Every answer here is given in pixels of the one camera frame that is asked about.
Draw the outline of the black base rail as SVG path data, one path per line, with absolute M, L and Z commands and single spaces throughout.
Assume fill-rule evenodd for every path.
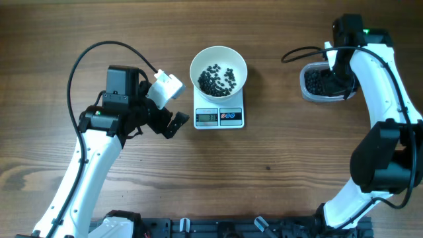
M 371 219 L 362 218 L 355 228 L 336 233 L 317 233 L 311 217 L 285 219 L 136 219 L 122 224 L 112 217 L 104 218 L 97 227 L 90 226 L 89 237 L 162 237 L 162 238 L 219 238 L 219 237 L 354 237 L 373 238 Z

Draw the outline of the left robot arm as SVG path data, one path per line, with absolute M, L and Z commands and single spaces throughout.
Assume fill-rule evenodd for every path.
M 139 68 L 111 65 L 98 102 L 81 113 L 77 143 L 63 180 L 31 237 L 148 237 L 139 213 L 112 210 L 90 228 L 93 210 L 106 176 L 125 142 L 148 125 L 170 139 L 188 121 L 187 114 L 165 105 L 185 89 L 174 75 L 155 72 L 154 83 Z

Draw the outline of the clear plastic container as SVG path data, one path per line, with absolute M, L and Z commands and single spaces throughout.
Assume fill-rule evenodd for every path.
M 344 100 L 344 95 L 336 95 L 333 97 L 324 96 L 324 95 L 314 95 L 312 94 L 307 88 L 305 84 L 305 75 L 309 71 L 313 70 L 325 70 L 330 69 L 329 63 L 327 61 L 321 61 L 321 62 L 314 62 L 314 63 L 308 63 L 300 72 L 299 75 L 299 82 L 301 87 L 301 93 L 304 100 L 310 101 L 310 102 L 336 102 L 336 101 L 342 101 Z

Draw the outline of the white digital kitchen scale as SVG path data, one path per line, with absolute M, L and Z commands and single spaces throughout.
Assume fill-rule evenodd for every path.
M 197 130 L 241 129 L 245 125 L 243 89 L 223 101 L 212 101 L 194 89 L 194 127 Z

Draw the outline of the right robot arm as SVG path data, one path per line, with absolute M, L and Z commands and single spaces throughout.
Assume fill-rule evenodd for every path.
M 327 64 L 306 71 L 307 90 L 348 99 L 362 90 L 371 128 L 350 158 L 350 179 L 315 215 L 319 235 L 355 229 L 376 205 L 404 196 L 404 208 L 422 180 L 422 116 L 411 103 L 395 65 L 389 33 L 364 27 L 362 17 L 345 14 L 332 26 L 333 40 L 320 53 Z

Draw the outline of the pile of black beans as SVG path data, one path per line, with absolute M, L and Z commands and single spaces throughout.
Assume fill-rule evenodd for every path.
M 212 97 L 232 95 L 238 86 L 233 69 L 224 68 L 216 63 L 207 66 L 196 82 L 203 93 Z

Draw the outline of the white bowl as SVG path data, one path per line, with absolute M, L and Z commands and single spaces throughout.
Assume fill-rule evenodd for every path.
M 190 78 L 194 88 L 201 92 L 201 95 L 212 101 L 223 101 L 230 97 L 212 97 L 206 95 L 200 90 L 199 84 L 196 82 L 198 76 L 209 65 L 218 64 L 224 68 L 232 68 L 237 79 L 238 86 L 235 92 L 243 89 L 248 76 L 247 64 L 244 58 L 234 49 L 226 46 L 211 46 L 199 52 L 191 62 Z

